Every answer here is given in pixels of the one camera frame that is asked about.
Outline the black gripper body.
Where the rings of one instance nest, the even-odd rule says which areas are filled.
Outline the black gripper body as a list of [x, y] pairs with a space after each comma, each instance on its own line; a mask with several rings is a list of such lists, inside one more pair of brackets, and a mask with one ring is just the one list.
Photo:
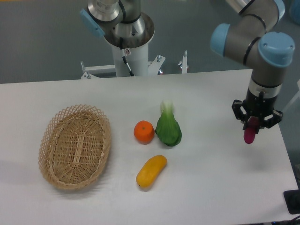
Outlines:
[[265, 118], [273, 114], [276, 99], [277, 96], [265, 98], [263, 92], [260, 92], [259, 96], [255, 96], [248, 90], [246, 98], [243, 101], [243, 107], [252, 116]]

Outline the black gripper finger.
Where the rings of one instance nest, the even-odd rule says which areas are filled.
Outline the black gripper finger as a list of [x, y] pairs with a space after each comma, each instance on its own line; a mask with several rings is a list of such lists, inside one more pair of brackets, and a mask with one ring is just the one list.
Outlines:
[[278, 124], [283, 119], [283, 112], [278, 110], [273, 110], [272, 114], [268, 115], [268, 119], [265, 119], [263, 115], [258, 117], [258, 128], [256, 133], [258, 134], [261, 129], [271, 128], [274, 125]]
[[235, 115], [235, 118], [237, 120], [240, 120], [243, 124], [243, 130], [246, 130], [249, 127], [248, 121], [252, 116], [252, 111], [248, 108], [246, 101], [240, 101], [235, 99], [232, 103], [232, 110]]

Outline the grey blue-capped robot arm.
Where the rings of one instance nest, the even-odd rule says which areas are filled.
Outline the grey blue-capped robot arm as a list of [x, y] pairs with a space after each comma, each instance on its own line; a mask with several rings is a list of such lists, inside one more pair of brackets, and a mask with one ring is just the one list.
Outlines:
[[[230, 0], [241, 16], [237, 25], [220, 24], [212, 33], [211, 50], [252, 69], [246, 98], [232, 109], [243, 123], [244, 135], [271, 128], [283, 117], [274, 109], [285, 71], [293, 60], [295, 43], [273, 27], [285, 13], [281, 0]], [[90, 0], [80, 11], [89, 31], [112, 47], [117, 76], [157, 75], [161, 60], [148, 63], [148, 44], [154, 36], [151, 18], [138, 0]]]

